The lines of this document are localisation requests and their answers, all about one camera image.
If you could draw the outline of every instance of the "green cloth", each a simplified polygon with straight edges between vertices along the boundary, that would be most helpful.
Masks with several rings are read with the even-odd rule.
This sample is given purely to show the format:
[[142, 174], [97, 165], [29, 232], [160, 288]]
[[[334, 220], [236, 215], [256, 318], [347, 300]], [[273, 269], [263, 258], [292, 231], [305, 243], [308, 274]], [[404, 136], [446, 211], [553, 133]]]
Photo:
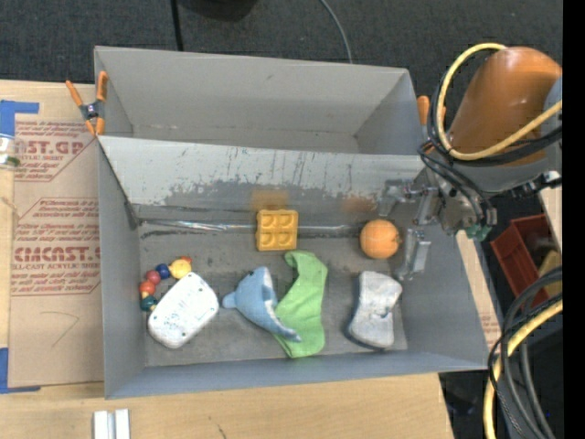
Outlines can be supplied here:
[[286, 327], [296, 331], [301, 341], [273, 335], [289, 358], [311, 356], [321, 351], [325, 344], [321, 303], [327, 267], [313, 253], [307, 251], [286, 252], [284, 260], [297, 270], [298, 277], [274, 312]]

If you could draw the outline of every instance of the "red crate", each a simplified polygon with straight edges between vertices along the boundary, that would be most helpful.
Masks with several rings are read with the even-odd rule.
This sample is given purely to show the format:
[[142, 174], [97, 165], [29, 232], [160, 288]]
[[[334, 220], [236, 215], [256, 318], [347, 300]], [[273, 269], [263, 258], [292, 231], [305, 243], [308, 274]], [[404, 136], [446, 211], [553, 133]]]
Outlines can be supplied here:
[[[535, 254], [535, 248], [540, 241], [553, 242], [544, 213], [511, 219], [504, 232], [490, 242], [515, 296], [519, 296], [539, 277], [539, 261], [544, 258], [544, 254]], [[544, 289], [540, 290], [535, 297], [534, 305], [541, 304], [547, 299], [547, 292]]]

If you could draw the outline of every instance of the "blue tape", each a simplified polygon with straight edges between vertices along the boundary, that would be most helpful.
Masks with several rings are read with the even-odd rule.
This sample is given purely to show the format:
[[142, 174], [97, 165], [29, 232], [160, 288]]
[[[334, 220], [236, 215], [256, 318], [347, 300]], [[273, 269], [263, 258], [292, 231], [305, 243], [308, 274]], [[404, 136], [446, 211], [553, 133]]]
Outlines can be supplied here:
[[15, 136], [17, 113], [38, 113], [38, 102], [0, 101], [0, 134]]
[[8, 348], [0, 348], [0, 394], [18, 391], [37, 391], [39, 387], [19, 387], [8, 389]]

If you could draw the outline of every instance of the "orange clip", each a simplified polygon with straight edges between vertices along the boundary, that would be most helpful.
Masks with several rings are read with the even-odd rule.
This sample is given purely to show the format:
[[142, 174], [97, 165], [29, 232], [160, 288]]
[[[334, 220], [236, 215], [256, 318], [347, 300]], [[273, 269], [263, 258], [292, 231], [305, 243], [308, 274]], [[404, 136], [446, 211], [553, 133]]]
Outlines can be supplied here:
[[101, 108], [108, 97], [108, 74], [101, 71], [98, 76], [98, 86], [96, 101], [91, 104], [84, 104], [81, 100], [80, 94], [69, 80], [65, 81], [65, 85], [69, 88], [69, 93], [75, 104], [80, 108], [85, 125], [92, 135], [101, 135], [105, 131], [105, 120], [101, 116]]

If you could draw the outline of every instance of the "gray box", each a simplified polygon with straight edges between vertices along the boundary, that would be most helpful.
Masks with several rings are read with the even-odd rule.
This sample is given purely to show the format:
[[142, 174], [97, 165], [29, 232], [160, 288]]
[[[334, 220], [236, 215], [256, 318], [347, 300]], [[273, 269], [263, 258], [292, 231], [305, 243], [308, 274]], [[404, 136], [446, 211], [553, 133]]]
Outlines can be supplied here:
[[[101, 288], [107, 398], [484, 369], [487, 348], [454, 237], [425, 227], [425, 273], [403, 282], [392, 350], [346, 336], [365, 270], [392, 274], [402, 251], [368, 259], [358, 233], [388, 183], [415, 180], [421, 128], [407, 70], [129, 48], [96, 48], [107, 71], [99, 137]], [[416, 203], [388, 219], [405, 235]], [[258, 252], [259, 209], [299, 212], [298, 248], [328, 268], [326, 344], [288, 359], [271, 334], [221, 308], [176, 350], [154, 341], [138, 284], [191, 256], [221, 299], [257, 266], [279, 298], [283, 252]], [[174, 281], [158, 286], [159, 296]]]

